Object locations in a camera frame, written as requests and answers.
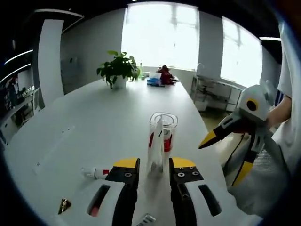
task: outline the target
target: table surface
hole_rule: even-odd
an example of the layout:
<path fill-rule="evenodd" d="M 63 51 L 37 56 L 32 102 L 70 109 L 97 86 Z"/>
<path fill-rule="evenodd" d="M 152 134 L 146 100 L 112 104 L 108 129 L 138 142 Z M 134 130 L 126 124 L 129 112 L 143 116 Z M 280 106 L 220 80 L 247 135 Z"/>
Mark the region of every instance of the table surface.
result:
<path fill-rule="evenodd" d="M 0 127 L 6 122 L 7 119 L 11 118 L 17 111 L 19 111 L 23 106 L 30 103 L 32 101 L 32 96 L 26 97 L 25 100 L 15 106 L 13 109 L 10 109 L 8 113 L 1 119 L 0 121 Z"/>
<path fill-rule="evenodd" d="M 135 81 L 121 90 L 110 90 L 103 81 L 83 86 L 20 128 L 4 152 L 8 169 L 32 209 L 52 225 L 62 197 L 88 186 L 82 167 L 107 168 L 120 159 L 140 158 L 133 220 L 148 212 L 157 219 L 155 225 L 175 225 L 167 170 L 154 187 L 153 203 L 145 196 L 149 119 L 154 112 L 178 117 L 171 156 L 193 160 L 205 179 L 226 189 L 215 149 L 198 150 L 207 129 L 181 83 L 158 88 Z"/>

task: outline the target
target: window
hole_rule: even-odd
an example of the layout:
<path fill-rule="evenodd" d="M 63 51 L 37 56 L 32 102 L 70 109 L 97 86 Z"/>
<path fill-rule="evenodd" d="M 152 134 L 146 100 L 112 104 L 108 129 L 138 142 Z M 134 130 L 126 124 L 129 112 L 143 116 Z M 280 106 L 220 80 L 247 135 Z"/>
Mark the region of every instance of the window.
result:
<path fill-rule="evenodd" d="M 194 70 L 198 64 L 198 9 L 178 3 L 129 4 L 122 51 L 143 66 Z"/>
<path fill-rule="evenodd" d="M 259 84 L 262 71 L 261 42 L 237 23 L 222 18 L 224 43 L 221 77 L 245 87 Z"/>

